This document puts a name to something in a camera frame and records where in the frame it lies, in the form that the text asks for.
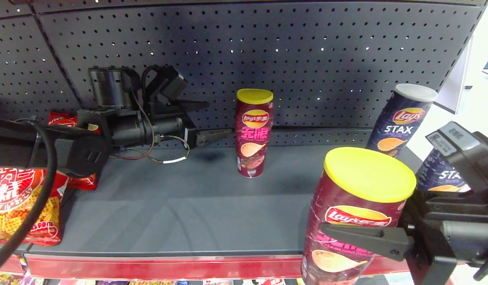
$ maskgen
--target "lay's stax can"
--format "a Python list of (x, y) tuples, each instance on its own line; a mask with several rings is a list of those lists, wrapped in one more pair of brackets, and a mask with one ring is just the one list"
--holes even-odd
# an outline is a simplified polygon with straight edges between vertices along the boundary
[(264, 169), (274, 115), (274, 94), (262, 89), (237, 91), (235, 114), (235, 146), (239, 173), (247, 178), (258, 177)]
[(309, 210), (302, 279), (306, 285), (352, 285), (374, 254), (325, 235), (319, 226), (396, 226), (416, 177), (397, 159), (365, 148), (335, 148), (324, 168)]
[(418, 130), (436, 97), (437, 92), (431, 88), (397, 84), (374, 125), (366, 148), (396, 157)]
[(466, 192), (470, 190), (459, 172), (435, 148), (416, 173), (420, 191)]

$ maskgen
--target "lay's logo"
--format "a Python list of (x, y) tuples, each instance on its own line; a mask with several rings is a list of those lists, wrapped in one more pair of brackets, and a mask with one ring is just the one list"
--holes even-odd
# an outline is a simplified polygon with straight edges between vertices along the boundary
[(325, 220), (335, 225), (367, 227), (385, 227), (392, 222), (392, 218), (378, 211), (347, 205), (328, 208), (325, 213)]
[(393, 121), (397, 125), (405, 125), (418, 121), (423, 114), (425, 114), (425, 110), (422, 108), (405, 108), (395, 113)]
[(242, 122), (249, 128), (258, 129), (267, 124), (269, 113), (264, 110), (249, 110), (242, 115)]

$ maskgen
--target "orange snack bag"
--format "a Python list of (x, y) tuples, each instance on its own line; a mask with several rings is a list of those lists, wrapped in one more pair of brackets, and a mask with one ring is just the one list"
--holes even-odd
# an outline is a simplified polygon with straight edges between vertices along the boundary
[[(0, 167), (0, 243), (14, 234), (30, 212), (46, 173), (44, 169)], [(56, 174), (47, 204), (23, 243), (50, 246), (61, 241), (59, 210), (67, 181), (67, 176)]]
[[(48, 125), (65, 125), (70, 127), (77, 126), (77, 116), (72, 116), (69, 114), (64, 114), (61, 112), (50, 112), (49, 122)], [(94, 129), (90, 129), (91, 131), (95, 131), (99, 133), (99, 129), (96, 125)], [(81, 190), (94, 190), (98, 187), (98, 182), (96, 179), (96, 174), (90, 175), (84, 178), (68, 178), (68, 188), (76, 188)]]

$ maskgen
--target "black cable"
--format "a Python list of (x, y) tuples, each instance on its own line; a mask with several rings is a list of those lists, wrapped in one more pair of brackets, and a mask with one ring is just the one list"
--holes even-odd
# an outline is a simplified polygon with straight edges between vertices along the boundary
[(11, 236), (11, 238), (3, 245), (0, 249), (0, 268), (1, 266), (10, 258), (10, 256), (15, 252), (15, 250), (21, 245), (23, 240), (31, 231), (32, 226), (38, 220), (40, 214), (47, 204), (47, 201), (52, 191), (52, 186), (54, 186), (55, 174), (57, 171), (57, 153), (54, 147), (54, 142), (50, 139), (45, 128), (36, 121), (27, 121), (28, 124), (34, 126), (36, 131), (39, 133), (41, 140), (45, 144), (47, 151), (47, 175), (43, 182), (42, 190), (34, 202), (29, 214), (25, 217), (21, 226), (17, 231)]

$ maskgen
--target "purple chip can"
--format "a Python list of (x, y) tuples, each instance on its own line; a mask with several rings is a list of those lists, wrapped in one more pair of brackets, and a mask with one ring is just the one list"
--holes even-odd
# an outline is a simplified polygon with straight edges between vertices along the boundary
[(366, 148), (396, 157), (418, 130), (437, 97), (431, 88), (397, 84), (379, 115)]
[(459, 172), (435, 148), (416, 173), (420, 191), (465, 192), (470, 190)]

